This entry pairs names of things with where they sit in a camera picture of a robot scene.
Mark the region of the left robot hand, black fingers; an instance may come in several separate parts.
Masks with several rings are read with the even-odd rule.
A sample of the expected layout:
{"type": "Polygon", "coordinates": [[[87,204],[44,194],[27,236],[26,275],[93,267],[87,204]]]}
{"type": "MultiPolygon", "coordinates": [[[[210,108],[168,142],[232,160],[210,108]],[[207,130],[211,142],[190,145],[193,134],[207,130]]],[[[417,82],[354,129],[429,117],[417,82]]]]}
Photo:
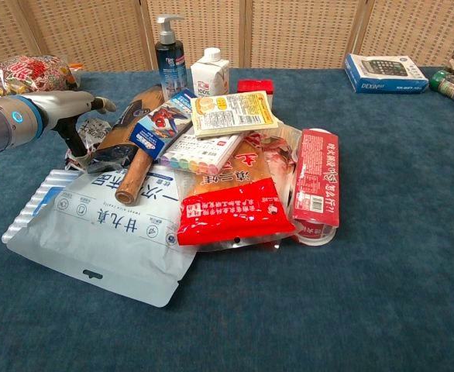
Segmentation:
{"type": "Polygon", "coordinates": [[[94,96],[86,91],[52,91],[40,94],[41,97],[34,98],[33,101],[46,114],[47,128],[57,132],[67,144],[72,157],[82,167],[86,167],[90,155],[76,129],[78,118],[90,111],[101,114],[115,112],[115,104],[107,98],[94,96]]]}

